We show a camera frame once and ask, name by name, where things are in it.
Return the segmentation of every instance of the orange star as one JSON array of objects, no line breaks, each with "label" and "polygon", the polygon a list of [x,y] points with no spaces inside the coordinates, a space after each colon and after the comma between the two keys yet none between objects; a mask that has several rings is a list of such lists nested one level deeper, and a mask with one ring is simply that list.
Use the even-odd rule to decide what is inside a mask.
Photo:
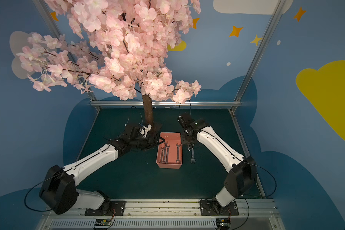
[{"label": "orange star", "polygon": [[56,17],[56,12],[51,12],[50,14],[55,21],[59,21],[59,19],[57,19],[57,17]]},{"label": "orange star", "polygon": [[199,18],[195,18],[193,19],[193,28],[197,29],[197,21],[199,20]]},{"label": "orange star", "polygon": [[307,12],[306,10],[302,10],[302,7],[300,7],[298,13],[293,17],[294,19],[297,19],[300,21],[300,18],[303,16],[303,14]]},{"label": "orange star", "polygon": [[237,36],[237,37],[239,37],[239,33],[240,33],[240,31],[241,31],[242,29],[243,29],[243,27],[237,28],[237,27],[233,26],[233,27],[232,27],[232,32],[231,32],[231,34],[229,35],[229,37],[231,37],[231,36]]}]

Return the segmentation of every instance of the mounting plate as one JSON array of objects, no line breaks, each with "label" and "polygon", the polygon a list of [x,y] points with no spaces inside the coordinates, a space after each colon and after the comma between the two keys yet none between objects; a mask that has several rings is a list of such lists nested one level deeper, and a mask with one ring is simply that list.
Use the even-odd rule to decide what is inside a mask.
[{"label": "mounting plate", "polygon": [[[115,209],[115,216],[122,216],[124,214],[125,208],[125,201],[124,200],[111,200],[110,206]],[[86,209],[84,213],[85,216],[112,216],[113,211],[111,210],[110,213],[105,214],[105,210],[100,209]]]},{"label": "mounting plate", "polygon": [[232,216],[239,215],[238,206],[235,201],[228,204],[228,206],[224,208],[224,211],[222,213],[215,212],[215,210],[213,209],[213,202],[211,200],[200,201],[200,214],[202,216],[229,216],[229,209]]}]

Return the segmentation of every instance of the white cloud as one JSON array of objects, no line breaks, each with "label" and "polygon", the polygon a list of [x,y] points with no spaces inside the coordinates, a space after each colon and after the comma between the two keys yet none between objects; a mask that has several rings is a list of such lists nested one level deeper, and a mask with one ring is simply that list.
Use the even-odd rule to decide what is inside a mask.
[{"label": "white cloud", "polygon": [[[272,14],[278,0],[214,0],[213,8],[224,14]],[[283,7],[285,13],[293,0],[286,0]]]}]

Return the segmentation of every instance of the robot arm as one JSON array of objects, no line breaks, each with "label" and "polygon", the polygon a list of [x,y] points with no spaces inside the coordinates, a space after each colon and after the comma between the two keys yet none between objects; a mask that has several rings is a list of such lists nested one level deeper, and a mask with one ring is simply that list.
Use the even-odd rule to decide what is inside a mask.
[{"label": "robot arm", "polygon": [[179,116],[184,128],[182,144],[205,145],[221,162],[228,172],[224,187],[212,199],[216,213],[220,213],[235,198],[240,197],[257,181],[256,162],[252,157],[245,158],[222,140],[203,119],[193,120],[189,113]]},{"label": "robot arm", "polygon": [[124,132],[116,139],[102,146],[94,153],[60,168],[51,167],[42,184],[40,194],[42,200],[50,206],[56,214],[63,214],[70,208],[98,209],[104,203],[104,196],[99,192],[88,192],[76,189],[90,174],[114,161],[132,148],[147,150],[159,144],[156,134],[151,134],[148,127],[127,124]]}]

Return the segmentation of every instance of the artificial cherry blossom tree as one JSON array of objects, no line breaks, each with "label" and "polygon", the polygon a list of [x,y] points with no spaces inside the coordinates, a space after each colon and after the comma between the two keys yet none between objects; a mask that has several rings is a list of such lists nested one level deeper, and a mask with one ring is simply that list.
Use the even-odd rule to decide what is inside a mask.
[{"label": "artificial cherry blossom tree", "polygon": [[[120,98],[133,99],[142,94],[147,123],[153,125],[152,100],[172,99],[184,104],[200,91],[198,81],[176,81],[171,85],[171,71],[166,67],[167,46],[181,42],[179,31],[186,34],[193,26],[189,7],[200,13],[199,0],[45,0],[56,14],[69,19],[73,32],[86,41],[67,44],[64,35],[32,34],[18,53],[22,67],[41,73],[33,79],[33,88],[51,91],[55,85],[73,85],[81,93],[90,87]],[[76,62],[69,60],[72,53]]]}]

